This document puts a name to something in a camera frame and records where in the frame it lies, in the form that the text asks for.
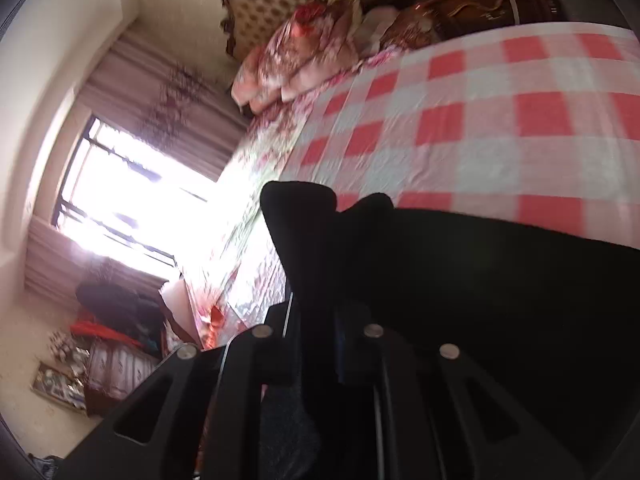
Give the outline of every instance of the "checkered blanket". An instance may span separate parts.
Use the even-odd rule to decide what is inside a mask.
[[[538,23],[406,54],[321,94],[280,178],[640,248],[640,44]],[[252,238],[230,300],[259,322],[284,274]]]

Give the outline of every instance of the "bed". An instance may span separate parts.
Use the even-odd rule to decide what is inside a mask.
[[[640,248],[640,44],[629,30],[536,23],[463,36],[365,64],[300,108],[303,127],[254,125],[240,149],[248,165],[230,167],[253,175],[241,242],[185,267],[208,348],[284,300],[257,205],[267,180],[329,186],[339,209],[384,192],[398,207]]]

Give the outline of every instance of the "white wall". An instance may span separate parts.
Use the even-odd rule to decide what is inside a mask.
[[[0,315],[20,293],[26,228],[56,135],[138,0],[27,0],[0,41]]]
[[[60,367],[50,355],[49,335],[68,330],[73,318],[71,311],[27,295],[0,323],[0,413],[22,448],[35,456],[66,456],[100,422],[31,391],[40,361]]]

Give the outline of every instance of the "curtain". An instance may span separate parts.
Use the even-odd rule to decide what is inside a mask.
[[[107,52],[78,100],[211,180],[248,127],[230,95],[131,31]]]
[[[76,287],[83,281],[114,283],[156,296],[166,280],[87,251],[41,218],[33,217],[24,266],[25,289],[77,310]]]

